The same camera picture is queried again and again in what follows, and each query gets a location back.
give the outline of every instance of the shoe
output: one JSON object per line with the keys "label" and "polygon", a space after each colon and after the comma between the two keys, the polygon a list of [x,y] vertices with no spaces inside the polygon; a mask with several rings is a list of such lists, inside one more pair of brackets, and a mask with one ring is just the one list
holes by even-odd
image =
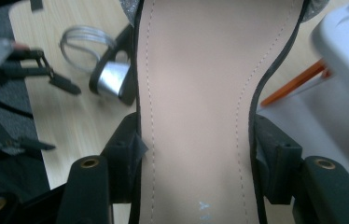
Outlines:
{"label": "shoe", "polygon": [[135,21],[142,160],[130,223],[266,223],[253,135],[307,0],[145,0]]}

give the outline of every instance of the metal wire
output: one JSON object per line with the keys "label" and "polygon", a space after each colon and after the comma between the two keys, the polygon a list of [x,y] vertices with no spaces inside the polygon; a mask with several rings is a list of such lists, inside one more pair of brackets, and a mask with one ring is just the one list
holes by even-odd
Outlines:
{"label": "metal wire", "polygon": [[111,49],[113,49],[117,45],[116,41],[110,35],[94,27],[73,26],[67,29],[63,33],[63,36],[60,42],[62,55],[75,68],[87,73],[93,72],[94,68],[85,67],[78,63],[73,62],[67,55],[65,47],[67,46],[68,48],[76,49],[76,50],[83,51],[85,53],[90,54],[92,57],[95,58],[96,63],[98,63],[101,59],[100,54],[92,49],[87,49],[79,45],[76,45],[74,43],[70,43],[69,42],[70,40],[84,40],[84,41],[90,41],[95,43],[101,43],[108,46]]}

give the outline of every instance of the wooden table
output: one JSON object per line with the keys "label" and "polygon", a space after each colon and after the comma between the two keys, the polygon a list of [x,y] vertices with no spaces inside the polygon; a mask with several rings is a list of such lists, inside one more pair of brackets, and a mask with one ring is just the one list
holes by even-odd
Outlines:
{"label": "wooden table", "polygon": [[[293,49],[268,81],[261,99],[319,59],[309,40],[311,31],[330,10],[348,2],[331,1],[323,13],[300,27]],[[74,161],[100,154],[122,118],[135,107],[92,94],[89,76],[68,64],[59,48],[64,30],[73,25],[90,25],[117,36],[128,23],[119,1],[44,0],[43,5],[43,10],[32,12],[29,1],[19,2],[10,10],[9,17],[16,40],[44,50],[51,66],[82,90],[82,94],[75,97],[50,86],[46,79],[26,80],[38,137],[57,147],[43,153],[53,189],[65,183]],[[294,223],[289,206],[267,206],[270,223]],[[129,205],[116,206],[116,223],[127,223],[128,213]]]}

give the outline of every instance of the leather insole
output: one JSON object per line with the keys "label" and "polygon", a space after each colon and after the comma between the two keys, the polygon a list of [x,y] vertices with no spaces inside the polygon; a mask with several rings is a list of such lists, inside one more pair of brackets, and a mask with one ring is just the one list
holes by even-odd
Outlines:
{"label": "leather insole", "polygon": [[149,151],[140,223],[258,223],[250,106],[302,4],[145,1],[137,72]]}

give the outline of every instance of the black bracket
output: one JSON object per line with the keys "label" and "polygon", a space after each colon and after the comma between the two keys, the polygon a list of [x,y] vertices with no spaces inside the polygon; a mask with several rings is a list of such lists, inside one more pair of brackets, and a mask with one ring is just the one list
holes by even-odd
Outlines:
{"label": "black bracket", "polygon": [[147,147],[137,134],[137,114],[124,118],[101,156],[74,162],[67,183],[28,203],[14,194],[0,208],[3,224],[114,223],[112,203],[130,203]]}
{"label": "black bracket", "polygon": [[291,171],[300,167],[302,147],[270,120],[257,115],[257,160],[264,195],[272,204],[290,204]]}
{"label": "black bracket", "polygon": [[323,157],[301,158],[302,148],[268,119],[257,116],[257,160],[264,195],[290,204],[297,224],[349,224],[349,174]]}

